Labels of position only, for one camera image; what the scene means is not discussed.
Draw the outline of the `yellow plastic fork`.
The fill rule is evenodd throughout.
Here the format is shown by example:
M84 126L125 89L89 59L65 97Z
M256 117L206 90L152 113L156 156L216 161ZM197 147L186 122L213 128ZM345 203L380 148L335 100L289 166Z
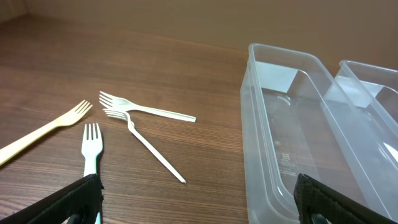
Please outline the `yellow plastic fork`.
M82 117L84 117L84 115L87 114L92 106L93 105L89 101L83 100L67 113L5 146L1 149L1 165L4 165L14 156L18 155L18 153L22 152L25 148L33 144L36 140L45 136L54 129L71 126L77 123L82 119Z

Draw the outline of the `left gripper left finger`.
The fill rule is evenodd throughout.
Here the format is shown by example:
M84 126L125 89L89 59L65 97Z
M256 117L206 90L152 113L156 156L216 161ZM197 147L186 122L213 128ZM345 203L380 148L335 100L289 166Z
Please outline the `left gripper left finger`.
M25 209L1 220L1 224L94 224L103 202L101 179L89 174Z

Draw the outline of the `light blue plastic fork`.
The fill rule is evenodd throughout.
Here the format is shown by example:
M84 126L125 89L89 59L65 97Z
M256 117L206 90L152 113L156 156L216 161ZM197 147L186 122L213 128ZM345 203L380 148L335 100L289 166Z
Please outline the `light blue plastic fork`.
M103 140L98 123L85 124L81 153L85 158L83 176L97 174L97 157L103 151Z

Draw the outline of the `white fork bent handle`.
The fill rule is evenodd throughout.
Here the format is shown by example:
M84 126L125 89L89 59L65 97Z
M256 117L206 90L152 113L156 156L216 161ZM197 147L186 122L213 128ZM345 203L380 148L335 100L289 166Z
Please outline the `white fork bent handle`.
M151 144L149 143L136 129L129 113L118 110L103 109L108 117L121 119L127 122L128 130L138 139L143 145L155 156L156 159L167 168L181 183L186 184L186 180L180 173L168 162L168 160Z

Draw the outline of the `white fork straight handle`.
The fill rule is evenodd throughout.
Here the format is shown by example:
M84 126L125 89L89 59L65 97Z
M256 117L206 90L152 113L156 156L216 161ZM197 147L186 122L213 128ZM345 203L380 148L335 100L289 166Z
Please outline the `white fork straight handle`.
M167 110L161 110L161 109L157 109L157 108L151 108L151 107L137 105L125 98L113 96L113 95L110 95L103 91L99 92L99 102L107 109L114 109L114 110L119 110L119 111L124 111L124 112L137 110L137 111L142 111L145 113L163 116L166 118L179 119L182 121L189 121L189 122L196 121L196 117L194 117L194 116L176 113L173 111L167 111Z

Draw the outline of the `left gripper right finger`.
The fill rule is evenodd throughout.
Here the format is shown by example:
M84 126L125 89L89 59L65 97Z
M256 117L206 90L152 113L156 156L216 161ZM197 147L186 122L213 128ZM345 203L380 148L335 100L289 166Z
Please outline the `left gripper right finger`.
M294 200L300 224L397 224L302 173L297 177Z

